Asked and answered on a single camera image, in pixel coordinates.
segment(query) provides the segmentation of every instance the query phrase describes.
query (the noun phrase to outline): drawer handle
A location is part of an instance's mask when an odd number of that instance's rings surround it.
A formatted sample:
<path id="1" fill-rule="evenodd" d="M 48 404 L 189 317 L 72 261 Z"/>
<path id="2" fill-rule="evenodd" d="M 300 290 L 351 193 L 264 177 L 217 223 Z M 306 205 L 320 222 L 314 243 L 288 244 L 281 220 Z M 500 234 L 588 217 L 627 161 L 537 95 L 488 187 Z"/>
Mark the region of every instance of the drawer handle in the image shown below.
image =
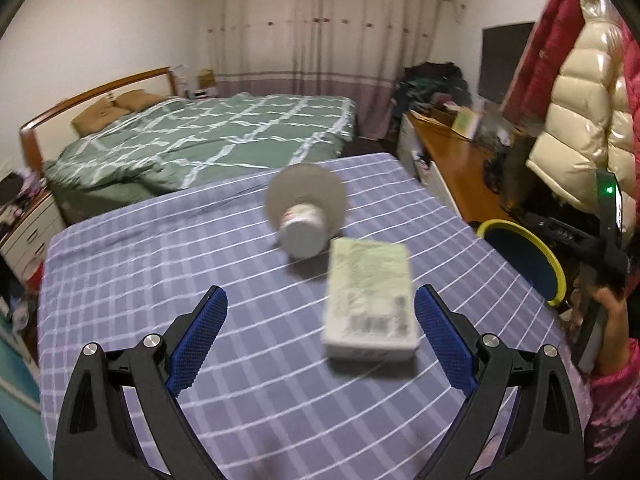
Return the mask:
<path id="1" fill-rule="evenodd" d="M 38 230 L 36 229 L 33 233 L 31 233 L 29 236 L 27 236 L 27 243 L 31 243 L 36 239 L 36 236 L 38 236 Z"/>

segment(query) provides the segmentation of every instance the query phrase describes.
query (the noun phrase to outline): round disc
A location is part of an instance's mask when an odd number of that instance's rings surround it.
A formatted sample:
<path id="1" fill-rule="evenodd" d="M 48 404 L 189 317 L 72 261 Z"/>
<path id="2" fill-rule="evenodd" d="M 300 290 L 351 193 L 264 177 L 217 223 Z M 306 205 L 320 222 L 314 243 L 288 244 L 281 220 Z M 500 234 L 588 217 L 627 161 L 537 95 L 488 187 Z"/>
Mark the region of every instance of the round disc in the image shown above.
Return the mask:
<path id="1" fill-rule="evenodd" d="M 305 202 L 322 209 L 330 237 L 343 226 L 347 215 L 346 186 L 335 173 L 303 162 L 284 168 L 267 188 L 264 208 L 274 231 L 279 231 L 287 209 Z"/>

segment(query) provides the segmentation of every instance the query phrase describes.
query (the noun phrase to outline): human hand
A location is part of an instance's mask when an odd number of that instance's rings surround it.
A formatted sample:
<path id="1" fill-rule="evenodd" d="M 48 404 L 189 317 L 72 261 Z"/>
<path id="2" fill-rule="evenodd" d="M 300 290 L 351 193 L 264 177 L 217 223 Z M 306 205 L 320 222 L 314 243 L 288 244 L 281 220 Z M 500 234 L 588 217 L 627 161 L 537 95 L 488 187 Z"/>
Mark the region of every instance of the human hand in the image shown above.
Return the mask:
<path id="1" fill-rule="evenodd" d="M 571 294 L 572 325 L 582 324 L 580 311 L 580 279 L 574 281 L 575 290 Z M 590 296 L 607 311 L 607 324 L 602 337 L 602 346 L 596 359 L 595 371 L 598 375 L 614 375 L 629 362 L 629 320 L 626 299 L 609 287 L 589 287 Z"/>

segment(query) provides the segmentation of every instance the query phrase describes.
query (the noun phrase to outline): yellow rim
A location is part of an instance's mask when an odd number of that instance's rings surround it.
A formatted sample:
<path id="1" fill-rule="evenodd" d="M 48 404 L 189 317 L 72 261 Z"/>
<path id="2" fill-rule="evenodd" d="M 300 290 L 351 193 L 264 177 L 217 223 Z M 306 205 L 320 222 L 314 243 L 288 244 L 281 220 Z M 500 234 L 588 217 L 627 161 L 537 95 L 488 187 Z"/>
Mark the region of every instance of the yellow rim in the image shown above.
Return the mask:
<path id="1" fill-rule="evenodd" d="M 529 242 L 534 244 L 545 255 L 546 260 L 549 262 L 549 264 L 551 264 L 551 268 L 556 274 L 556 282 L 558 282 L 558 290 L 556 290 L 556 296 L 552 300 L 548 300 L 546 304 L 548 304 L 548 306 L 556 306 L 557 304 L 559 304 L 566 295 L 566 278 L 564 276 L 564 271 L 560 266 L 560 262 L 556 258 L 556 255 L 553 254 L 551 252 L 551 249 L 549 249 L 549 247 L 547 247 L 546 244 L 531 231 L 519 224 L 509 222 L 508 220 L 487 220 L 480 225 L 477 234 L 480 238 L 484 238 L 484 234 L 489 229 L 498 226 L 524 236 L 527 240 L 529 240 Z"/>

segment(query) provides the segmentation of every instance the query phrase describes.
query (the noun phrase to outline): white wall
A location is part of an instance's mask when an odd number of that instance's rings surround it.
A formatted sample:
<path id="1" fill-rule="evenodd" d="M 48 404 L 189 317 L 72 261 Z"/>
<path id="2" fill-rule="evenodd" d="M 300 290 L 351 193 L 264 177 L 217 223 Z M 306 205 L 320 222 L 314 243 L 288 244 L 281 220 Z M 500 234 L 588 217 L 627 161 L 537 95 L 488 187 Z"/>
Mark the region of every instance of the white wall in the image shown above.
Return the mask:
<path id="1" fill-rule="evenodd" d="M 509 23 L 535 22 L 545 3 L 546 0 L 455 0 L 457 12 L 454 12 L 451 4 L 445 3 L 445 10 L 436 26 L 431 60 L 455 62 L 462 69 L 470 90 L 475 92 L 480 74 L 482 29 Z M 446 59 L 447 52 L 451 52 L 449 59 Z"/>
<path id="2" fill-rule="evenodd" d="M 0 160 L 57 102 L 161 66 L 196 65 L 198 0 L 26 0 L 0 40 Z"/>

